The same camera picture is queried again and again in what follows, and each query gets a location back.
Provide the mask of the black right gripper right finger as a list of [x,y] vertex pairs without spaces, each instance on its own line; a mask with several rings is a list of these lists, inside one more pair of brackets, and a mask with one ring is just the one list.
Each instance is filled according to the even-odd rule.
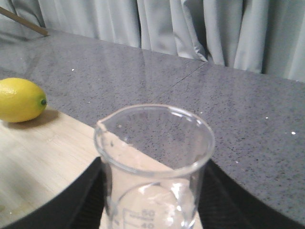
[[304,228],[259,201],[212,160],[205,166],[198,213],[205,229]]

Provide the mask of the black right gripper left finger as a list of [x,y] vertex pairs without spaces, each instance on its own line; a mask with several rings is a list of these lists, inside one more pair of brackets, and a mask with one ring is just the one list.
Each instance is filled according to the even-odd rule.
[[98,229],[104,208],[99,157],[64,191],[6,229]]

